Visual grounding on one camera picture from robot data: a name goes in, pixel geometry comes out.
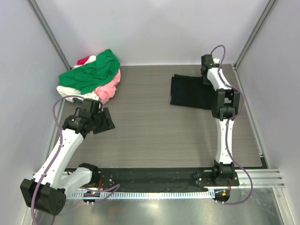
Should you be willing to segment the white t shirt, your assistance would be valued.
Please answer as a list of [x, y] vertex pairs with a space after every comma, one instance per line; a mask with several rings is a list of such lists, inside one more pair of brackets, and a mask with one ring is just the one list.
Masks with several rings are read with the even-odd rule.
[[62, 97], [68, 96], [66, 98], [66, 100], [69, 101], [69, 102], [73, 102], [75, 98], [79, 99], [81, 101], [83, 101], [84, 98], [100, 101], [100, 97], [94, 92], [89, 92], [87, 94], [82, 94], [77, 89], [70, 88], [70, 87], [64, 87], [64, 86], [57, 86], [56, 90]]

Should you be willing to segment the pink t shirt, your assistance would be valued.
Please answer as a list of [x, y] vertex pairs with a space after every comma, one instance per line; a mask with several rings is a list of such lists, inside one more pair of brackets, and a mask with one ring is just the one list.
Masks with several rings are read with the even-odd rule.
[[106, 104], [111, 98], [114, 97], [116, 92], [116, 86], [121, 80], [121, 72], [118, 70], [116, 76], [106, 85], [99, 86], [95, 89], [95, 93], [99, 96], [102, 104]]

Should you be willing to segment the black t shirt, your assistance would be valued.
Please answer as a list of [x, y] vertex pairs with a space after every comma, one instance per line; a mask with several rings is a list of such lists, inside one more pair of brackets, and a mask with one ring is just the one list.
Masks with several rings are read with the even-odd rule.
[[171, 79], [172, 105], [210, 110], [214, 97], [213, 86], [203, 84], [202, 77], [175, 74]]

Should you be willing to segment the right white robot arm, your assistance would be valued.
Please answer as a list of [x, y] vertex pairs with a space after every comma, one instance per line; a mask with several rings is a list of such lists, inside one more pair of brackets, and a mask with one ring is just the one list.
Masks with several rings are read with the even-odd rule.
[[214, 166], [206, 178], [216, 186], [238, 186], [239, 180], [232, 160], [232, 133], [234, 120], [239, 112], [240, 93], [232, 88], [220, 67], [219, 59], [211, 54], [201, 56], [203, 83], [213, 87], [215, 95], [211, 113], [217, 125], [217, 153]]

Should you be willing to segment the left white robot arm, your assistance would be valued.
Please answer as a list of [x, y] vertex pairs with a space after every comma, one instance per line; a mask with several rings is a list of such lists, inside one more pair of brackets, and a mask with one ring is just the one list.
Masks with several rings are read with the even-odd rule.
[[66, 198], [77, 189], [95, 187], [100, 181], [98, 167], [82, 163], [67, 177], [62, 175], [75, 150], [89, 133], [98, 134], [115, 125], [109, 109], [99, 100], [84, 99], [81, 107], [58, 126], [59, 138], [53, 150], [32, 179], [24, 179], [20, 189], [31, 211], [40, 210], [52, 216], [60, 214]]

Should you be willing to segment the green t shirt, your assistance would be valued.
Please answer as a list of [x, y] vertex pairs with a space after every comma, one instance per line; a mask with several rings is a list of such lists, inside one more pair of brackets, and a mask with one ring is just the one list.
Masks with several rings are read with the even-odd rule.
[[120, 68], [120, 61], [111, 49], [96, 56], [96, 60], [59, 75], [59, 86], [86, 94], [111, 82]]

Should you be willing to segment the red t shirt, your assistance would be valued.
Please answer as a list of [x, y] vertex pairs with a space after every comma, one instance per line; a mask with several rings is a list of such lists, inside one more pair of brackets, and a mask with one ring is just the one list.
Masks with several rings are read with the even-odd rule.
[[85, 58], [79, 59], [79, 60], [77, 61], [77, 66], [84, 65], [86, 62], [89, 61], [90, 58], [91, 58], [91, 57], [89, 56], [89, 57], [85, 57]]

